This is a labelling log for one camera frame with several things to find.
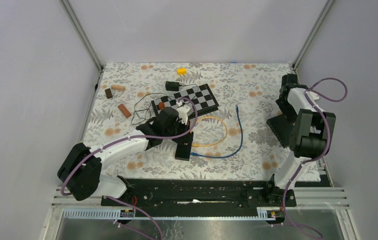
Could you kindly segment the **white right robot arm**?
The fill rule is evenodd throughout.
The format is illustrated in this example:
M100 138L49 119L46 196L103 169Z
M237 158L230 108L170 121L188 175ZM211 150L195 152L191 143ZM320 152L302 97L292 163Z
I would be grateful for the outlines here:
M306 85L298 83L296 74L285 74L281 79L279 97L275 101L281 115L266 123L283 148L290 154L271 180L273 187L264 191L264 201L278 205L284 194L281 189L292 189L300 173L325 156L330 149L336 115L318 106Z

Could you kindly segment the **small black network switch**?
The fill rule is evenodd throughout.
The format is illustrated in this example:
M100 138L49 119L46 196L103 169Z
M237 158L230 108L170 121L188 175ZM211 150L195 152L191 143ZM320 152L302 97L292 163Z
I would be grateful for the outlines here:
M178 138L176 143L176 151L174 155L175 160L186 161L190 160L192 144L194 140L194 133L188 133L185 136Z

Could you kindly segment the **large black network switch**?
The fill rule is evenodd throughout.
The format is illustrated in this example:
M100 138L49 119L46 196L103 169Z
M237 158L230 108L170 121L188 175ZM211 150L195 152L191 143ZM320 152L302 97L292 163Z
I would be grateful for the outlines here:
M283 148L288 148L294 123L289 122L283 114L269 118L266 123L276 136L280 145Z

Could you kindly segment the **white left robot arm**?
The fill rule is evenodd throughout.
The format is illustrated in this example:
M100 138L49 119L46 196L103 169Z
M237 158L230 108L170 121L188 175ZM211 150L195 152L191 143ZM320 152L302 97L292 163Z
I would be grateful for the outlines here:
M165 107L156 117L137 126L127 136L98 146L75 144L57 171L63 183L61 193L82 201L92 196L108 196L121 206L129 204L132 192L122 179L103 175L104 167L129 155L147 151L163 140L187 144L192 139L189 116L195 110L186 105Z

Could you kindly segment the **black power adapter with cable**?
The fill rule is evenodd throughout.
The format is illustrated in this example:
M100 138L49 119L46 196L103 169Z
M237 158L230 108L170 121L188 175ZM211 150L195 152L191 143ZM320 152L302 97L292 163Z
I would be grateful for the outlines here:
M165 82L165 89L167 91L172 91L172 92L178 92L180 90L180 87L189 87L189 86L196 86L197 88L199 88L199 86L197 84L194 84L194 83L193 84L182 84L181 82L177 82L177 81L166 81ZM139 119L143 119L143 120L147 120L148 118L151 117L151 110L150 110L149 106L147 108L143 108L143 109L137 110L136 109L137 104L140 103L148 95L158 95L158 94L164 95L167 99L171 99L172 98L171 96L168 96L166 93L162 93L162 92L148 93L147 95L143 96L134 105L133 117L131 119L131 124L132 125L136 125L136 124L140 124L141 123L141 122L133 123L133 120L134 120L135 117L138 117ZM142 112L144 112L144 117L139 116L139 113L142 113Z

